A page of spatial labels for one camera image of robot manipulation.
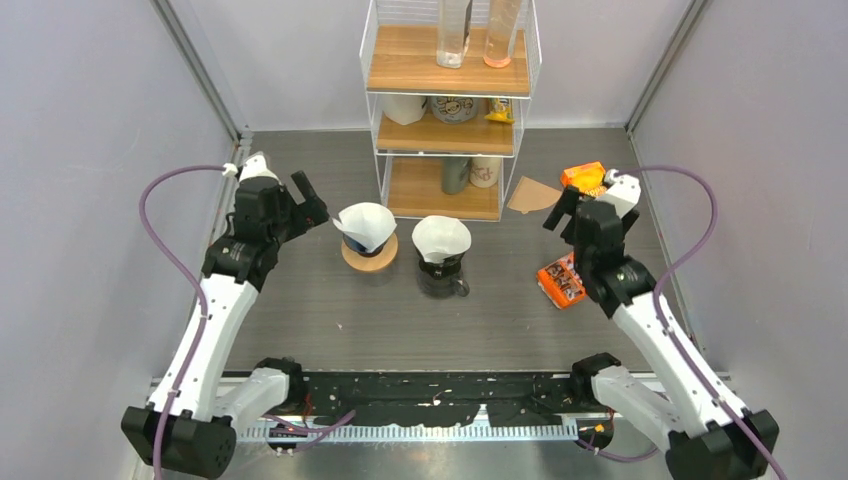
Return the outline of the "blue plastic funnel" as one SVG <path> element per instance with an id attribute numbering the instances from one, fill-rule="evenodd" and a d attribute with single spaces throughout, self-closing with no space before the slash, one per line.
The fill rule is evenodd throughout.
<path id="1" fill-rule="evenodd" d="M 359 242 L 356 238 L 351 237 L 350 235 L 343 234 L 342 238 L 343 242 L 348 248 L 350 248 L 352 251 L 359 254 L 360 256 L 364 256 L 367 258 L 379 255 L 388 243 L 388 240 L 384 240 L 373 247 L 368 247 Z"/>

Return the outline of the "brown tape roll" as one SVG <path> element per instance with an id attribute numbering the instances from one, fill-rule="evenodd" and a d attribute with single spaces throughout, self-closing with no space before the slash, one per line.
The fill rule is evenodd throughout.
<path id="1" fill-rule="evenodd" d="M 344 261 L 354 270 L 374 274 L 385 270 L 395 261 L 398 248 L 398 237 L 396 233 L 393 233 L 383 246 L 383 249 L 375 256 L 367 257 L 360 255 L 345 243 L 341 245 L 341 255 Z"/>

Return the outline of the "dark green coffee dripper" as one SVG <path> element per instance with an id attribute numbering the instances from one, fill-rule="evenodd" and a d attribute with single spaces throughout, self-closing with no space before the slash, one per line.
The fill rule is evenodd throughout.
<path id="1" fill-rule="evenodd" d="M 428 262 L 423 257 L 419 257 L 419 270 L 430 278 L 443 279 L 457 275 L 462 270 L 463 254 L 446 257 L 441 262 Z"/>

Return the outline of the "white paper coffee filter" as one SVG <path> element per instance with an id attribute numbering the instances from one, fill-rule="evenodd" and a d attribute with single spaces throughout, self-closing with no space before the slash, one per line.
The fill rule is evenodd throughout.
<path id="1" fill-rule="evenodd" d="M 420 220 L 411 234 L 413 245 L 426 263 L 443 264 L 448 258 L 462 255 L 472 244 L 471 232 L 460 220 L 430 215 Z"/>

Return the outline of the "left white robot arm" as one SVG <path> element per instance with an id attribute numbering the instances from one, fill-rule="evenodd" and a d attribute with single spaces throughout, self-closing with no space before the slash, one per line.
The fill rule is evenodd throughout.
<path id="1" fill-rule="evenodd" d="M 212 242 L 199 274 L 164 245 L 152 229 L 146 188 L 139 214 L 149 236 L 189 280 L 196 294 L 185 334 L 161 382 L 142 407 L 128 407 L 121 430 L 140 459 L 162 479 L 167 471 L 217 479 L 228 468 L 238 434 L 277 408 L 298 412 L 307 398 L 301 366 L 290 358 L 265 358 L 225 395 L 218 386 L 240 327 L 278 263 L 281 246 L 330 215 L 307 175 L 292 174 L 303 195 L 297 202 L 271 173 L 238 170 L 234 209 Z"/>

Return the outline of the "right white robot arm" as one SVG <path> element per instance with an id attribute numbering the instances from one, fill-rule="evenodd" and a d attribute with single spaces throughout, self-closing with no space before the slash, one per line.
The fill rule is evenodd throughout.
<path id="1" fill-rule="evenodd" d="M 779 426 L 727 387 L 664 312 L 648 269 L 624 251 L 638 215 L 566 187 L 544 223 L 573 248 L 573 268 L 588 297 L 637 346 L 664 394 L 636 380 L 608 353 L 572 367 L 571 397 L 584 410 L 601 405 L 625 416 L 663 454 L 675 479 L 758 479 L 770 470 Z"/>

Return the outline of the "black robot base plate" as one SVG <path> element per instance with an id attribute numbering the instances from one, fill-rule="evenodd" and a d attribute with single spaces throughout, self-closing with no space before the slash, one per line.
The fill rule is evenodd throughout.
<path id="1" fill-rule="evenodd" d="M 552 372 L 306 372 L 260 418 L 274 446 L 559 441 L 604 449 L 622 421 Z"/>

